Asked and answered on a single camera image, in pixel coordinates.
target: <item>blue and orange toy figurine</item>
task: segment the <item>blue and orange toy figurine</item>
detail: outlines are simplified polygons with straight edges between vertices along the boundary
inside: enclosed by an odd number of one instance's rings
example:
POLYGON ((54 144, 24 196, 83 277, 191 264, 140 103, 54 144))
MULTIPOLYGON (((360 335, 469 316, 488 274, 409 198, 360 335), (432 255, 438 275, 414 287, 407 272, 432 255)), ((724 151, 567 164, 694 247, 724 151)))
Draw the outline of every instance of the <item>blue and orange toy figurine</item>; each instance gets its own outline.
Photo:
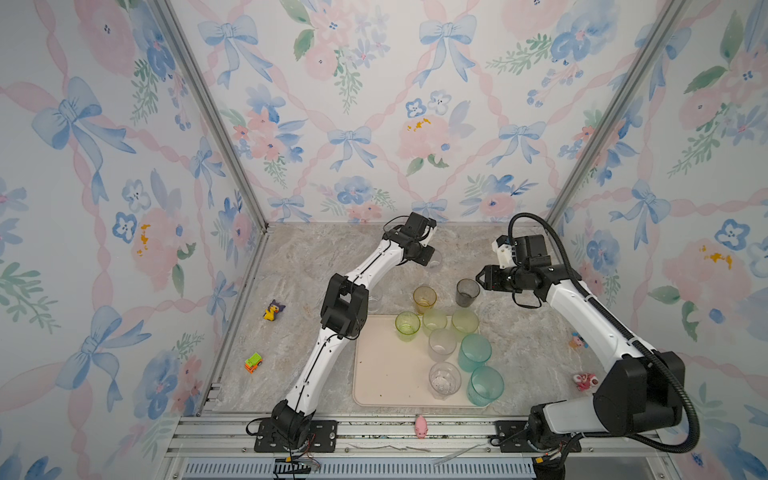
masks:
POLYGON ((285 305, 280 305, 275 299, 272 299, 272 303, 264 310, 264 319, 270 322, 275 321, 275 315, 286 309, 285 305))

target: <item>slotted metal vent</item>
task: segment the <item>slotted metal vent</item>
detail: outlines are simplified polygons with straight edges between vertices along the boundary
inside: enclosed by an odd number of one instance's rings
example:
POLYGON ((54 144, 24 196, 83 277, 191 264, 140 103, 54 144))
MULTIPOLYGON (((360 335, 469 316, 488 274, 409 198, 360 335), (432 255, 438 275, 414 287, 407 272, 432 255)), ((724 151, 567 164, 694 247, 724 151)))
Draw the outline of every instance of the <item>slotted metal vent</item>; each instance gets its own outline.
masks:
MULTIPOLYGON (((529 458, 320 458, 321 467, 297 478, 534 478, 529 458)), ((274 478, 274 458, 191 458, 182 478, 274 478)), ((278 475, 288 465, 278 464, 278 475)))

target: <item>wallpaper panel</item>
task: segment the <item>wallpaper panel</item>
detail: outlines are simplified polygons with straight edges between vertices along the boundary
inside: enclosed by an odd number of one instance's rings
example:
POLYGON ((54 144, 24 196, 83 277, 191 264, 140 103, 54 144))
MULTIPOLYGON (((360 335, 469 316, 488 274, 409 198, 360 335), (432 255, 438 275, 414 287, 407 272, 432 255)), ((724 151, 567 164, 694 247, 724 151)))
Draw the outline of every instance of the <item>wallpaper panel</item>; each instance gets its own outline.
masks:
POLYGON ((692 2, 560 222, 592 292, 686 363, 696 480, 768 478, 767 15, 692 2))
POLYGON ((268 220, 350 222, 545 213, 664 5, 171 3, 268 220))
POLYGON ((3 2, 0 45, 0 478, 153 478, 257 228, 143 2, 3 2))

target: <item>beige tray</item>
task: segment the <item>beige tray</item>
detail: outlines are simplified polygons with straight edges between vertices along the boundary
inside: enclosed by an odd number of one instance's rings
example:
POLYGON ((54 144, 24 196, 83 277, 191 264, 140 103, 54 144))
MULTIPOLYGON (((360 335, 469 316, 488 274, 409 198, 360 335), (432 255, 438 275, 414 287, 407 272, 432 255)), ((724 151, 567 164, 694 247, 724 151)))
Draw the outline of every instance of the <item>beige tray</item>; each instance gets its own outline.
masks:
MULTIPOLYGON (((361 406, 483 408, 467 399, 469 374, 461 369, 462 387, 457 393, 445 400, 432 396, 429 369, 435 362, 429 358, 429 338, 419 330, 413 341, 403 342, 397 336, 395 317, 368 315, 357 339, 352 389, 355 402, 361 406)), ((447 361, 458 368, 457 358, 458 346, 447 361)))

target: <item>teal glass cup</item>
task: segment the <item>teal glass cup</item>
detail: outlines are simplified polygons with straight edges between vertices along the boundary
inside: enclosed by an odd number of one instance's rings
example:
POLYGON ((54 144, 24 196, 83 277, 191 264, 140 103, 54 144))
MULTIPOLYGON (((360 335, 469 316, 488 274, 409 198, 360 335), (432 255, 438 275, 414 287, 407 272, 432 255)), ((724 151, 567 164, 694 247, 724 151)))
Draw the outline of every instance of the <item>teal glass cup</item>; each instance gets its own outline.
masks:
POLYGON ((491 343, 484 336, 470 333, 458 351, 458 367, 472 373, 491 358, 491 343))
POLYGON ((472 372, 467 382, 467 398, 478 407, 484 407, 502 396, 504 379, 501 373, 489 366, 481 366, 472 372))

